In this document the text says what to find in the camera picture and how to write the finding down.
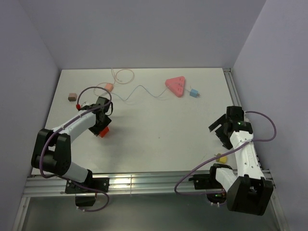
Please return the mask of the red cube socket adapter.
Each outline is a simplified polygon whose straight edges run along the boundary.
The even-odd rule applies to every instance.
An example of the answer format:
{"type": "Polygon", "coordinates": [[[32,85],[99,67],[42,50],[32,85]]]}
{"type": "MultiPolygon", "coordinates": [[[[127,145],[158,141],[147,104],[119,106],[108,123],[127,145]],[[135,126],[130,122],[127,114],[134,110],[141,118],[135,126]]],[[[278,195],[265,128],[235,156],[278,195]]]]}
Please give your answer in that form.
{"type": "Polygon", "coordinates": [[[109,128],[105,127],[102,131],[100,131],[99,136],[103,138],[109,132],[109,128]]]}

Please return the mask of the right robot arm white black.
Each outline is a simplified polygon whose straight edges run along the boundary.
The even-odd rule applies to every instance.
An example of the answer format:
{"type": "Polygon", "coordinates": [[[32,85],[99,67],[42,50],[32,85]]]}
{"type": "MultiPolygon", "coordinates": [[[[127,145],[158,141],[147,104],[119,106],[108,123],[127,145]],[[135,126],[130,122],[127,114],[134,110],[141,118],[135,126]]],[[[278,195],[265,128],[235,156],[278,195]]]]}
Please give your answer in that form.
{"type": "Polygon", "coordinates": [[[245,120],[240,106],[228,106],[226,113],[209,126],[223,146],[233,150],[237,173],[224,164],[214,164],[208,182],[212,187],[226,191],[230,211],[262,216],[273,192],[273,183],[264,176],[254,147],[253,128],[245,120]]]}

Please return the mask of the yellow plug adapter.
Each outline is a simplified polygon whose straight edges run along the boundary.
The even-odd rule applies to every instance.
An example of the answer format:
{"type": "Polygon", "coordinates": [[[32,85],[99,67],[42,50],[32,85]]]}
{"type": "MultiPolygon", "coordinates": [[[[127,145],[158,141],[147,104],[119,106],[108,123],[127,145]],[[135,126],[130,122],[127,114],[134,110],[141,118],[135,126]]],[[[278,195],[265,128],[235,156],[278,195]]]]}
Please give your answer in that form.
{"type": "Polygon", "coordinates": [[[217,163],[226,164],[227,161],[228,161],[227,156],[221,157],[221,154],[217,154],[216,157],[218,157],[218,158],[216,159],[216,162],[217,162],[217,163]]]}

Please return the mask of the brown plug adapter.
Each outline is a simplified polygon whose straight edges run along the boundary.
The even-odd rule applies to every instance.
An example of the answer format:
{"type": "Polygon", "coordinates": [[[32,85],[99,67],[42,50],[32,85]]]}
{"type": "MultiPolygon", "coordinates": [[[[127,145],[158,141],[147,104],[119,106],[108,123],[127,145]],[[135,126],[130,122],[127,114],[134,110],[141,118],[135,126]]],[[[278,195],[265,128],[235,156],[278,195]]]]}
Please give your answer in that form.
{"type": "Polygon", "coordinates": [[[68,101],[69,102],[76,102],[77,101],[77,94],[76,93],[69,93],[68,101]]]}

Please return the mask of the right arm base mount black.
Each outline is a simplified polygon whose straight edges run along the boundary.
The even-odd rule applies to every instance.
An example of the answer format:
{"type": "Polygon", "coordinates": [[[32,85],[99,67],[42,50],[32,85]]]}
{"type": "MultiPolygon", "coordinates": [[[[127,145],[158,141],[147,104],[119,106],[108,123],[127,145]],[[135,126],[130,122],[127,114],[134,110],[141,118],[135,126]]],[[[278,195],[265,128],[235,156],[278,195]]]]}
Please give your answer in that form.
{"type": "Polygon", "coordinates": [[[210,174],[194,174],[189,181],[193,182],[195,190],[211,191],[206,195],[210,205],[220,206],[226,203],[227,196],[222,185],[211,179],[210,174]]]}

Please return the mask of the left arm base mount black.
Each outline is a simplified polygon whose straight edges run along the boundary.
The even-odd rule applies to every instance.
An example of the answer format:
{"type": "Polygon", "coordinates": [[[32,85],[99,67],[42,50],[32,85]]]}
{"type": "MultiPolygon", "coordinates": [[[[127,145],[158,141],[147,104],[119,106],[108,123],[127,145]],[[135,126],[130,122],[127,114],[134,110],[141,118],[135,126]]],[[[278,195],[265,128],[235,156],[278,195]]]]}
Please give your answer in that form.
{"type": "Polygon", "coordinates": [[[106,208],[110,202],[110,197],[107,194],[109,189],[110,178],[93,178],[88,184],[77,183],[68,180],[65,187],[65,194],[75,195],[75,205],[77,209],[84,212],[97,212],[106,208]],[[103,194],[106,197],[106,202],[102,207],[90,209],[94,206],[98,194],[103,194]]]}

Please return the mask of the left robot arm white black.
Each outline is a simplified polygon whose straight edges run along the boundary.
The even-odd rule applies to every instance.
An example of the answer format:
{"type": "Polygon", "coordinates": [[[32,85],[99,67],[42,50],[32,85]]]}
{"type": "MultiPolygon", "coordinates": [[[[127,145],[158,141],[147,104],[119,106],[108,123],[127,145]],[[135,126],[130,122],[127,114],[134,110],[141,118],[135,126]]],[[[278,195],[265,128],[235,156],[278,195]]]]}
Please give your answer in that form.
{"type": "Polygon", "coordinates": [[[53,129],[41,129],[36,138],[31,166],[42,173],[75,181],[82,192],[89,192],[94,186],[93,173],[72,162],[71,144],[83,132],[89,130],[93,135],[100,134],[111,123],[108,111],[113,103],[99,97],[94,104],[77,106],[78,113],[71,120],[53,129]]]}

